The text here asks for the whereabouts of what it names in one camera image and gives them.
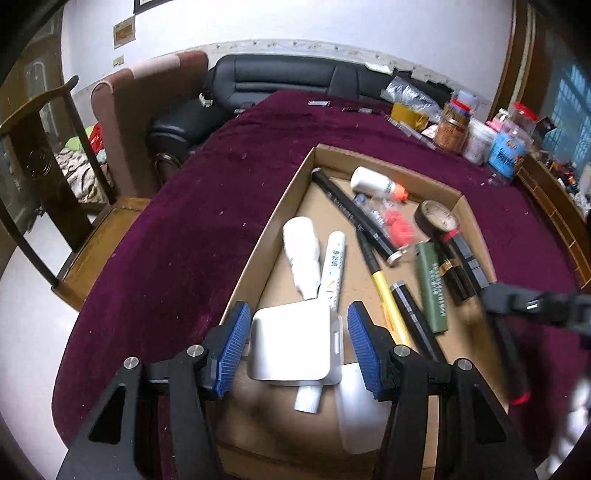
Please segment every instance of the table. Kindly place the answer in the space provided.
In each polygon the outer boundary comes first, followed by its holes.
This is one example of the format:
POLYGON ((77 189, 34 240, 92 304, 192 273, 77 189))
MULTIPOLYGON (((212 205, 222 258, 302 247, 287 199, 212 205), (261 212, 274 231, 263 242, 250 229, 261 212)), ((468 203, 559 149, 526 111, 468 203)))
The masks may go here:
MULTIPOLYGON (((285 187, 318 143, 410 168, 467 197, 499 281, 576 291, 573 268, 523 187, 492 187, 463 158, 426 149, 359 106, 282 91, 215 132, 162 188, 119 244, 74 326, 56 380, 53 416, 68 445, 124 359, 171 358, 216 325, 285 187)), ((511 319, 532 400, 510 415, 534 460, 545 458, 566 395, 588 354, 570 332, 511 319)))

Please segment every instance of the white wall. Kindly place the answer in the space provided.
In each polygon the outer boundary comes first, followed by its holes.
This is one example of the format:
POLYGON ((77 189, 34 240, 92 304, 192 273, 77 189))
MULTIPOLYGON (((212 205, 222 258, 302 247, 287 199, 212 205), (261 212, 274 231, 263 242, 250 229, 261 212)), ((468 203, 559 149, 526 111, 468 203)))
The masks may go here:
POLYGON ((125 65, 215 42, 292 38, 375 50, 420 64, 492 100, 511 28, 511 0, 172 0, 136 18, 137 40, 113 49, 133 0, 70 0, 64 78, 78 91, 125 65))

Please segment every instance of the white box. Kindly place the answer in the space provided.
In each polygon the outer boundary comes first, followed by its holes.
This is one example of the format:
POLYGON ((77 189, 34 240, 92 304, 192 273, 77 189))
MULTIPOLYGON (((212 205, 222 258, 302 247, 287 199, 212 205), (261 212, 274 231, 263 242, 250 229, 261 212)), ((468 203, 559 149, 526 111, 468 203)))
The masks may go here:
POLYGON ((341 379, 343 326, 323 299, 255 313, 248 376, 280 385, 335 385, 341 379))

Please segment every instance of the white tube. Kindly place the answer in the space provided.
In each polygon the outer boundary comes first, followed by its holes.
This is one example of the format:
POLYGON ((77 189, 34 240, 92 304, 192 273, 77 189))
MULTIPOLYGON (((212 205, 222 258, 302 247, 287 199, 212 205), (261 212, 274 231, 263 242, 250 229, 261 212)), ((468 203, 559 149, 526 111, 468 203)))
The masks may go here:
MULTIPOLYGON (((326 255, 322 266, 322 279, 318 298, 326 299, 331 310, 339 308, 340 285, 343 278, 343 265, 345 263, 346 237, 343 232, 332 232, 326 244, 326 255)), ((343 331, 339 332, 339 351, 343 352, 343 331)), ((295 397, 294 409, 305 413, 317 413, 322 397, 322 385, 310 385, 300 387, 295 397)))
POLYGON ((339 308, 340 285, 345 263, 346 237, 343 232, 332 232, 326 245, 322 279, 318 298, 326 299, 335 312, 339 308))
POLYGON ((320 245, 308 217, 294 217, 283 226, 283 248, 294 284, 304 300, 315 299, 320 286, 320 245))

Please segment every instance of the white floor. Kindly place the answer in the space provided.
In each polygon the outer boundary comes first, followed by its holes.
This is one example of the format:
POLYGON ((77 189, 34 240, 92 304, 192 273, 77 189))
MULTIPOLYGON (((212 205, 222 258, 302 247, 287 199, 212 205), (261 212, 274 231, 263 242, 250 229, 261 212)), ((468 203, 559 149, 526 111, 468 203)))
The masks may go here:
MULTIPOLYGON (((49 217, 37 218, 26 237, 57 274, 71 250, 49 217)), ((0 412, 47 480, 67 451, 53 425, 51 396, 76 317, 17 249, 0 278, 0 412)))

